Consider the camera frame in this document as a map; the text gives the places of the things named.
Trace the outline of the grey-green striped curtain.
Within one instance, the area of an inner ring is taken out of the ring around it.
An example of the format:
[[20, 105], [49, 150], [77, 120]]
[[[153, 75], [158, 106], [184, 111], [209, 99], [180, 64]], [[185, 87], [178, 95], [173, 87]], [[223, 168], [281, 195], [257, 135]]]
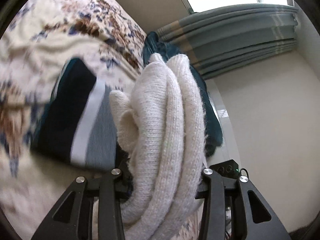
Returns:
[[295, 49], [298, 9], [240, 4], [193, 13], [156, 30], [188, 55], [203, 79]]

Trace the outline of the folded navy striped clothes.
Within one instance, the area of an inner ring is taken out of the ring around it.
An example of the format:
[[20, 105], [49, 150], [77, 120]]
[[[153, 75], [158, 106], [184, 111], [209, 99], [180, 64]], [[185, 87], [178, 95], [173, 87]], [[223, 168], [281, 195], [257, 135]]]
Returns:
[[70, 59], [57, 78], [31, 148], [74, 166], [113, 169], [117, 130], [110, 92], [105, 81], [97, 78], [81, 59]]

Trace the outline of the white knitted sweater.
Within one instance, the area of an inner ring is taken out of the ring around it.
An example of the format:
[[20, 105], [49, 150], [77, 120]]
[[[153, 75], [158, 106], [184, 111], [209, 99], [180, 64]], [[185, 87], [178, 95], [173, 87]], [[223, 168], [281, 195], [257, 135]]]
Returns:
[[186, 55], [151, 55], [130, 94], [114, 90], [117, 141], [128, 154], [131, 197], [121, 205], [126, 239], [171, 239], [200, 207], [204, 110]]

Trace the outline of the dark teal garment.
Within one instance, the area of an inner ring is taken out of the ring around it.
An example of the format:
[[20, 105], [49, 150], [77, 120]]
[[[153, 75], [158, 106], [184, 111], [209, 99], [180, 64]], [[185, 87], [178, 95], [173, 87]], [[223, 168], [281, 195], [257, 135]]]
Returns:
[[[160, 40], [158, 34], [154, 31], [148, 33], [144, 41], [143, 48], [143, 62], [147, 64], [152, 54], [159, 53], [162, 59], [167, 62], [175, 55], [182, 54], [178, 46], [163, 42]], [[213, 107], [210, 103], [209, 94], [207, 92], [207, 85], [199, 72], [193, 67], [189, 66], [190, 71], [195, 79], [200, 91], [204, 109], [204, 126], [206, 130], [205, 154], [206, 157], [211, 157], [217, 147], [223, 143], [223, 133], [218, 118], [216, 117]]]

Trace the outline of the floral patterned bed blanket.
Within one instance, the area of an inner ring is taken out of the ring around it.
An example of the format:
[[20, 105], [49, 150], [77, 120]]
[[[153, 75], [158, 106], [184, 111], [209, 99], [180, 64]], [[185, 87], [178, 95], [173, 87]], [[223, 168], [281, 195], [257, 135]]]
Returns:
[[[117, 141], [116, 164], [101, 171], [63, 163], [31, 148], [65, 64], [81, 59], [111, 92], [130, 94], [149, 64], [146, 34], [116, 0], [27, 0], [1, 37], [1, 224], [11, 236], [32, 236], [79, 176], [100, 178], [128, 162]], [[98, 203], [93, 238], [98, 238]], [[197, 239], [199, 209], [171, 239]]]

